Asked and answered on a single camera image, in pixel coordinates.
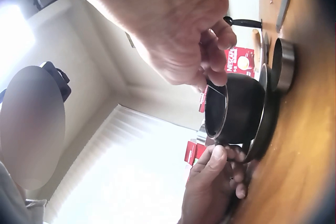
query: fingernail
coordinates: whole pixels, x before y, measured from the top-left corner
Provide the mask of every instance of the fingernail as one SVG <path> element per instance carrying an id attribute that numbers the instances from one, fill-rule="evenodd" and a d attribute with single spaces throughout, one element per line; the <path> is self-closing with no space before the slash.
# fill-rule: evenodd
<path id="1" fill-rule="evenodd" d="M 239 198 L 240 198 L 240 199 L 245 198 L 245 196 L 246 196 L 246 192 L 245 192 L 245 191 L 241 191 L 241 192 L 239 193 Z"/>
<path id="2" fill-rule="evenodd" d="M 216 160 L 220 160 L 224 155 L 224 151 L 223 151 L 223 146 L 221 145 L 217 145 L 213 151 L 212 151 L 212 156 L 216 159 Z"/>

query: hand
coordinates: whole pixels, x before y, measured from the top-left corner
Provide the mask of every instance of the hand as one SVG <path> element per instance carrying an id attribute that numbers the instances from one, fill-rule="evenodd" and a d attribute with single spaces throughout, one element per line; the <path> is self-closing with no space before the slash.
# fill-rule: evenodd
<path id="1" fill-rule="evenodd" d="M 246 195 L 244 166 L 227 162 L 242 161 L 245 154 L 238 146 L 209 146 L 190 171 L 179 224 L 215 224 L 223 218 L 232 193 L 242 199 Z"/>
<path id="2" fill-rule="evenodd" d="M 223 50 L 237 42 L 223 20 L 228 0 L 88 1 L 128 32 L 141 57 L 171 84 L 203 91 L 206 76 L 226 84 Z"/>

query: black handle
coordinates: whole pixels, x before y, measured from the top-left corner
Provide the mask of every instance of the black handle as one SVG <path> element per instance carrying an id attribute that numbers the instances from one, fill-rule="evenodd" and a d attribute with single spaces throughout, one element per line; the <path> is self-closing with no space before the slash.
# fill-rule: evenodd
<path id="1" fill-rule="evenodd" d="M 251 27 L 251 28 L 259 28 L 261 29 L 261 22 L 249 19 L 235 19 L 233 20 L 231 17 L 224 17 L 225 22 L 227 22 L 230 26 L 244 26 L 244 27 Z"/>

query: black saucer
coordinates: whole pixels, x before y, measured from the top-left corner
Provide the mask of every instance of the black saucer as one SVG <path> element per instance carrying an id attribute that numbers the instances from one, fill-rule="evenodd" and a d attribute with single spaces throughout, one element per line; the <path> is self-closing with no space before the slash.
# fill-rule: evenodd
<path id="1" fill-rule="evenodd" d="M 253 159 L 260 160 L 272 139 L 280 107 L 280 93 L 273 92 L 270 85 L 271 69 L 264 63 L 261 67 L 259 82 L 265 89 L 264 107 L 255 138 L 251 141 L 244 163 Z"/>

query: cup rim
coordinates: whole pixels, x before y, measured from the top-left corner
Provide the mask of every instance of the cup rim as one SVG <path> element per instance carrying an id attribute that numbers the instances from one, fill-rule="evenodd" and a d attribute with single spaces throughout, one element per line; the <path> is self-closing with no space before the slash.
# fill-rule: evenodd
<path id="1" fill-rule="evenodd" d="M 229 103 L 229 96 L 228 96 L 228 87 L 227 85 L 224 85 L 223 88 L 225 88 L 225 113 L 224 113 L 224 117 L 223 117 L 223 120 L 221 121 L 221 128 L 219 129 L 219 131 L 215 134 L 215 135 L 211 135 L 209 132 L 208 132 L 208 127 L 206 127 L 206 119 L 205 119 L 205 111 L 204 111 L 204 125 L 205 125 L 205 131 L 208 135 L 208 137 L 212 140 L 215 140 L 218 138 L 218 136 L 222 133 L 222 130 L 224 128 L 224 125 L 225 125 L 225 121 L 227 119 L 227 114 L 228 114 L 228 103 Z"/>

